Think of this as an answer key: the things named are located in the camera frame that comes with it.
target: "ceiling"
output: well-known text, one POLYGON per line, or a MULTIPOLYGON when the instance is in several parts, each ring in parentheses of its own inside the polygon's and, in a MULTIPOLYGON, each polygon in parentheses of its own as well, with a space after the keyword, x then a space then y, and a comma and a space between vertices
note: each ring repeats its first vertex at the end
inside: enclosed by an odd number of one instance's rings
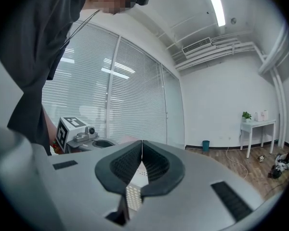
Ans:
POLYGON ((253 0, 221 0, 226 25, 217 26, 210 0, 150 0, 128 14, 150 30, 178 64, 182 48, 207 37, 253 30, 253 0))

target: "person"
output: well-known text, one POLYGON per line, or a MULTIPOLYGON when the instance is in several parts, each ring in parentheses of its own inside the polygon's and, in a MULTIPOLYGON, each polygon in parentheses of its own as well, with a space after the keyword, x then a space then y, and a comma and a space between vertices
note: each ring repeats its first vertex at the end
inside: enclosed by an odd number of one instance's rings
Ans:
POLYGON ((116 14, 131 4, 131 0, 25 0, 14 10, 0 32, 0 60, 24 94, 8 128, 51 155, 56 127, 43 109, 42 88, 53 79, 72 24, 81 10, 116 14))

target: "fluorescent light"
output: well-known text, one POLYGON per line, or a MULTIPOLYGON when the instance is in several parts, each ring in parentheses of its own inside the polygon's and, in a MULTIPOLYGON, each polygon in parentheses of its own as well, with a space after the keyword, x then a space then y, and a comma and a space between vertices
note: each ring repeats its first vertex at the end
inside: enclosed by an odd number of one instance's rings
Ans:
MULTIPOLYGON (((102 71, 106 72, 106 73, 111 73, 111 70, 109 69, 106 69, 106 68, 103 68, 101 69, 102 71)), ((123 75, 123 74, 120 74, 120 73, 117 73, 117 72, 114 72, 114 75, 118 76, 118 77, 121 77, 123 79, 129 79, 130 77, 126 76, 126 75, 123 75)))
POLYGON ((64 57, 62 57, 62 58, 60 59, 60 61, 61 61, 61 62, 66 62, 66 63, 72 63, 72 64, 75 63, 74 59, 68 59, 68 58, 64 58, 64 57))
POLYGON ((211 2, 215 10, 218 26, 224 26, 226 22, 225 22, 225 16, 223 14, 223 6, 222 6, 221 0, 211 0, 211 2))
MULTIPOLYGON (((109 59, 107 59, 107 58, 104 59, 104 62, 105 62, 105 63, 108 63, 108 64, 111 64, 111 60, 109 60, 109 59)), ((131 69, 130 67, 127 67, 127 66, 125 66, 125 65, 122 65, 122 64, 119 64, 119 63, 115 63, 115 66, 118 67, 118 68, 121 68, 121 69, 123 69, 123 70, 125 70, 125 71, 128 71, 128 72, 130 72, 130 73, 132 73, 132 74, 135 73, 135 71, 134 71, 133 69, 131 69)))

